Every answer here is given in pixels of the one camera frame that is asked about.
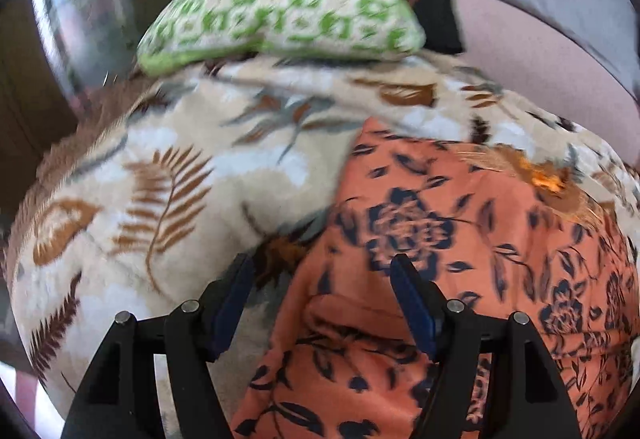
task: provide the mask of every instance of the orange cloth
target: orange cloth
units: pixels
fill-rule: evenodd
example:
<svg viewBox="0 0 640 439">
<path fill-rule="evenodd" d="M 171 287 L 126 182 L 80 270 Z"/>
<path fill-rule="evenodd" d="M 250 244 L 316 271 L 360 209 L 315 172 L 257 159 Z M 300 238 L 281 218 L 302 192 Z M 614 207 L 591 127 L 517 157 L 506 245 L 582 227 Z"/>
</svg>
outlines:
<svg viewBox="0 0 640 439">
<path fill-rule="evenodd" d="M 415 348 L 391 289 L 396 253 L 478 313 L 530 315 L 583 436 L 606 429 L 628 397 L 640 329 L 625 240 L 604 212 L 595 225 L 574 223 L 516 174 L 469 164 L 468 146 L 366 122 L 329 225 L 294 276 L 232 421 L 236 437 L 409 437 L 436 368 Z M 469 434 L 489 369 L 481 358 Z"/>
</svg>

